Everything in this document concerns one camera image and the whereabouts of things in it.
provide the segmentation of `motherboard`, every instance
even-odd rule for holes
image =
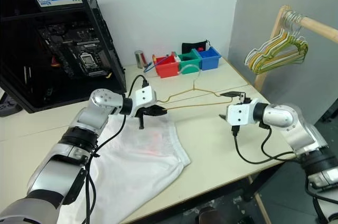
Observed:
[[[45,25],[39,33],[70,79],[110,73],[107,55],[90,22]]]

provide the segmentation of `white cloth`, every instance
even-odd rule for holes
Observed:
[[[122,121],[123,116],[110,116],[99,144],[113,136]],[[190,163],[168,115],[145,116],[144,126],[140,130],[137,118],[127,118],[122,132],[98,151],[99,158],[93,159],[90,175],[97,199],[91,223],[121,222],[163,191]],[[84,220],[84,189],[85,186],[74,203],[61,207],[58,224],[78,224]]]

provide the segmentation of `computer case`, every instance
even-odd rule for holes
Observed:
[[[27,112],[126,91],[96,0],[0,0],[0,86]]]

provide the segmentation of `table leg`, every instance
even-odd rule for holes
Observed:
[[[258,174],[254,181],[244,190],[242,195],[243,199],[248,202],[254,198],[255,193],[276,173],[283,163],[263,170]]]

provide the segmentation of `gray wall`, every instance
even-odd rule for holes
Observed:
[[[231,63],[252,83],[255,75],[244,65],[253,48],[270,37],[279,8],[292,9],[338,29],[338,0],[237,0],[229,49]],[[316,122],[338,97],[338,44],[309,30],[305,62],[269,72],[262,94],[270,102],[290,102]]]

